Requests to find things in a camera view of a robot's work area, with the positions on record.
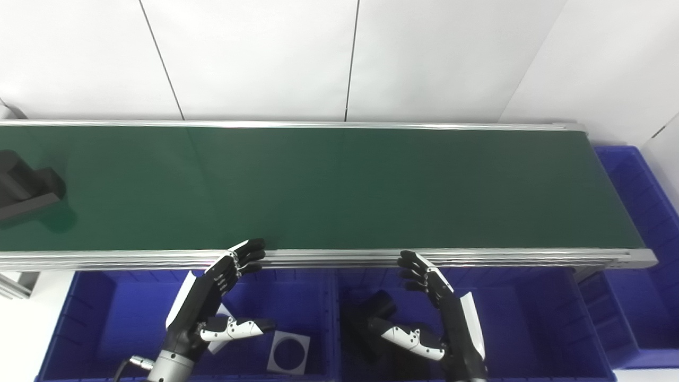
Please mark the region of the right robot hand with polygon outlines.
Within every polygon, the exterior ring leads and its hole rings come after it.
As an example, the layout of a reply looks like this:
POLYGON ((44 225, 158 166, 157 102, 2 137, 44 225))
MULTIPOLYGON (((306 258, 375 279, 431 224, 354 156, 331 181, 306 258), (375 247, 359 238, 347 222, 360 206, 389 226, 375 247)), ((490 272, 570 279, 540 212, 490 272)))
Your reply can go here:
POLYGON ((405 289, 423 292, 438 310, 443 334, 434 336, 424 328, 395 324, 378 317, 367 326, 393 345, 441 366, 446 381, 487 381, 485 342, 472 293, 460 296, 429 259, 403 250, 397 260, 405 289))

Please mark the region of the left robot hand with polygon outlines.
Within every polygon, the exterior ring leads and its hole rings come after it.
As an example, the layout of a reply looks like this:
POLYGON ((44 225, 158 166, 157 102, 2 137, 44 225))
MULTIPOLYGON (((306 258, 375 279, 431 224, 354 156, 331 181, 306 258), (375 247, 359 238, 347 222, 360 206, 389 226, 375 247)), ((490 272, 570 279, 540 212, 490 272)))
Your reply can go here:
POLYGON ((223 253, 201 276, 189 273, 167 317, 161 350, 197 362, 210 342, 230 342, 274 331, 273 319, 217 315, 222 298, 241 276, 262 269, 264 239, 249 239, 223 253))

